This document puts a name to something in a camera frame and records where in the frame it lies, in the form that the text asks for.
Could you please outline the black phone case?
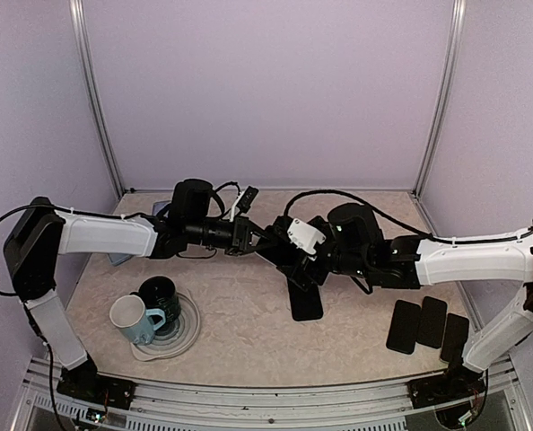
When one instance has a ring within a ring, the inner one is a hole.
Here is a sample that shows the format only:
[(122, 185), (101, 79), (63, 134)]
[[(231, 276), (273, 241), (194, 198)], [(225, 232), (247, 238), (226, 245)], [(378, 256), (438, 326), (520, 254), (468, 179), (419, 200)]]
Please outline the black phone case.
[(291, 314), (295, 321), (317, 321), (324, 316), (319, 287), (304, 291), (292, 282), (287, 283)]

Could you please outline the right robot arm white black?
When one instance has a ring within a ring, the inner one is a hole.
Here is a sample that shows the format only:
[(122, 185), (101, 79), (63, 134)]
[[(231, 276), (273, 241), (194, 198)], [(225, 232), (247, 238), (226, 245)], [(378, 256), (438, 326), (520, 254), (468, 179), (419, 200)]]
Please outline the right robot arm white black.
[(456, 399), (474, 376), (533, 332), (533, 224), (503, 236), (438, 238), (411, 229), (387, 240), (377, 210), (346, 203), (308, 223), (280, 215), (273, 226), (286, 250), (278, 267), (302, 291), (328, 274), (350, 277), (366, 294), (374, 287), (419, 289), (454, 281), (513, 280), (522, 286), (480, 331), (468, 334), (450, 355), (438, 389)]

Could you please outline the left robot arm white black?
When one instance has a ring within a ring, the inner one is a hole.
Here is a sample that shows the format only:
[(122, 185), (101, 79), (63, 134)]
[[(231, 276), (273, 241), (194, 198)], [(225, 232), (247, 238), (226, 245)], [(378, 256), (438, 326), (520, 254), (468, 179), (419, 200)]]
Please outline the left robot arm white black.
[(213, 185), (188, 179), (175, 186), (171, 202), (156, 215), (94, 215), (35, 198), (4, 243), (14, 292), (30, 324), (62, 365), (62, 377), (88, 400), (105, 381), (76, 336), (55, 292), (57, 258), (69, 253), (120, 253), (169, 259), (190, 244), (241, 256), (274, 248), (278, 240), (245, 216), (231, 221), (208, 216), (217, 197)]

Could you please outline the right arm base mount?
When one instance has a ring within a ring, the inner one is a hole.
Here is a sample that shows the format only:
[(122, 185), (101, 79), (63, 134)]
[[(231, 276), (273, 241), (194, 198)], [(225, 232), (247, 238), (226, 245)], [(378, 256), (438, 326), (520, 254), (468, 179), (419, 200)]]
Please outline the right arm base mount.
[(465, 399), (487, 389), (484, 374), (466, 368), (460, 361), (442, 373), (413, 379), (406, 384), (414, 409)]

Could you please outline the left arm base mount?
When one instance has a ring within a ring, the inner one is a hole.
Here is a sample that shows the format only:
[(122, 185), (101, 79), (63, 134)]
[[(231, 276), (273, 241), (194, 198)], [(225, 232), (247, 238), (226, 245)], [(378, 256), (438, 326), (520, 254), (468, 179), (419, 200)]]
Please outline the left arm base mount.
[(107, 408), (129, 410), (136, 384), (94, 371), (61, 370), (57, 392)]

